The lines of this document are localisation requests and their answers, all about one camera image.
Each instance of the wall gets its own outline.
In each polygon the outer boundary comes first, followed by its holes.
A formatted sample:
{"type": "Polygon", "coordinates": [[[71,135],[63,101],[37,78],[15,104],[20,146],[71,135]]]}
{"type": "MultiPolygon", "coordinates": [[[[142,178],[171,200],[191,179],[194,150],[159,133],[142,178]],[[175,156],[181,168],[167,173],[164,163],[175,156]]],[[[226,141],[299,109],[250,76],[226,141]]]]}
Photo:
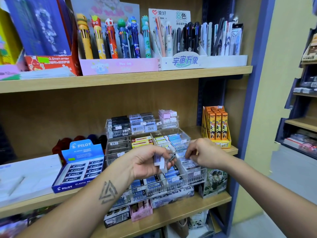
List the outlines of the wall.
{"type": "MultiPolygon", "coordinates": [[[[309,28],[317,17],[312,13],[312,0],[276,0],[271,29],[253,114],[245,161],[269,175],[272,151],[281,117],[288,117],[285,102],[294,78],[299,78],[301,56],[309,28]]],[[[262,212],[259,205],[239,188],[233,222],[240,222],[262,212]]]]}

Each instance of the robot pen topper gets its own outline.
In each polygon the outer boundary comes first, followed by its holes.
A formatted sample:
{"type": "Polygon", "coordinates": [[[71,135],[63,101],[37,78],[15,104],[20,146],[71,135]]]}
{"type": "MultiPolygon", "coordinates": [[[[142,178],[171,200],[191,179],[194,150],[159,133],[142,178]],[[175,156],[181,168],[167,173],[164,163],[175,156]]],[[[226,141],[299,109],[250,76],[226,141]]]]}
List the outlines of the robot pen topper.
{"type": "Polygon", "coordinates": [[[114,30],[114,22],[111,18],[108,18],[106,20],[106,30],[107,30],[108,38],[109,38],[111,57],[113,59],[116,59],[118,58],[118,50],[117,50],[117,42],[116,42],[116,36],[115,36],[115,30],[114,30]]]}
{"type": "Polygon", "coordinates": [[[144,38],[145,57],[151,58],[151,47],[150,47],[150,29],[149,29],[149,18],[143,16],[141,18],[142,23],[142,34],[144,38]]]}
{"type": "Polygon", "coordinates": [[[128,29],[131,31],[132,42],[134,46],[135,58],[141,58],[138,23],[134,16],[129,18],[128,29]]]}
{"type": "Polygon", "coordinates": [[[80,30],[80,33],[81,33],[81,40],[84,45],[86,59],[93,59],[93,52],[91,51],[90,33],[89,33],[89,27],[87,24],[87,18],[80,13],[78,13],[76,17],[77,17],[78,29],[80,30]]]}
{"type": "Polygon", "coordinates": [[[122,56],[123,58],[130,58],[126,24],[122,18],[118,20],[117,28],[119,30],[122,56]]]}
{"type": "Polygon", "coordinates": [[[96,15],[91,16],[91,24],[95,32],[95,39],[97,42],[99,58],[106,59],[105,44],[103,42],[103,37],[102,37],[102,28],[101,28],[100,18],[96,15]]]}

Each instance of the blue box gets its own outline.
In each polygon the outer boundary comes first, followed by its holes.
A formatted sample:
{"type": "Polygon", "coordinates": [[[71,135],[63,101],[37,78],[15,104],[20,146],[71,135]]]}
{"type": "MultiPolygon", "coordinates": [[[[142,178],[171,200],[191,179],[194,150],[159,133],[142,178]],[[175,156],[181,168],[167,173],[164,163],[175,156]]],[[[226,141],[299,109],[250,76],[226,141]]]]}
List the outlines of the blue box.
{"type": "Polygon", "coordinates": [[[66,165],[61,168],[52,185],[54,193],[84,187],[104,169],[101,144],[90,139],[73,141],[68,150],[62,150],[66,165]]]}

